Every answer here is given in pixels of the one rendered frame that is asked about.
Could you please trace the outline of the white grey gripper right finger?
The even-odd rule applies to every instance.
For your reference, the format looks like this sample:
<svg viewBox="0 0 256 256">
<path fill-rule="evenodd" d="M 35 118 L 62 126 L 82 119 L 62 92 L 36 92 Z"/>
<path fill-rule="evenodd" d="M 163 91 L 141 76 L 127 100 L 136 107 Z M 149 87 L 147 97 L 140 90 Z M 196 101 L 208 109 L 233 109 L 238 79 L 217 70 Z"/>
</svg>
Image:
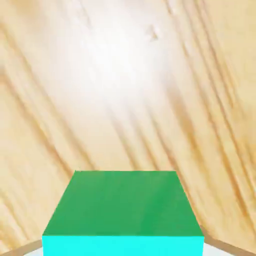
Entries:
<svg viewBox="0 0 256 256">
<path fill-rule="evenodd" d="M 219 239 L 213 238 L 202 225 L 200 226 L 200 229 L 204 235 L 204 242 L 209 246 L 212 246 L 233 256 L 256 256 L 256 253 L 254 252 L 244 250 L 240 247 L 236 247 Z"/>
</svg>

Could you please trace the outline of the white grey gripper left finger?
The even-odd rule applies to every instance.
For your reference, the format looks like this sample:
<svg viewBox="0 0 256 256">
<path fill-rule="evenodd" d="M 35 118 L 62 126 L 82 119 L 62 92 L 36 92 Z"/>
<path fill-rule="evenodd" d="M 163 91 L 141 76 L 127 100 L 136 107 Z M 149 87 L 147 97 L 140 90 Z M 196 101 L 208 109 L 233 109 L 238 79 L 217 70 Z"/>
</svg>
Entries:
<svg viewBox="0 0 256 256">
<path fill-rule="evenodd" d="M 17 249 L 0 254 L 0 256 L 24 256 L 42 247 L 42 240 L 36 240 Z"/>
</svg>

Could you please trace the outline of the small green cube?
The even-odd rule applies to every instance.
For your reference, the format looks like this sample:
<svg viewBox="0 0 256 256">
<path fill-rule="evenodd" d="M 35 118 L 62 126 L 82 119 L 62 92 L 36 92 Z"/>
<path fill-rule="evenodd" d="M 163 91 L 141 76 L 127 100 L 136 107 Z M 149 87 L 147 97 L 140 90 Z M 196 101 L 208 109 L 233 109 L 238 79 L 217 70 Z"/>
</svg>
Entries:
<svg viewBox="0 0 256 256">
<path fill-rule="evenodd" d="M 42 235 L 43 256 L 203 256 L 174 171 L 76 171 Z"/>
</svg>

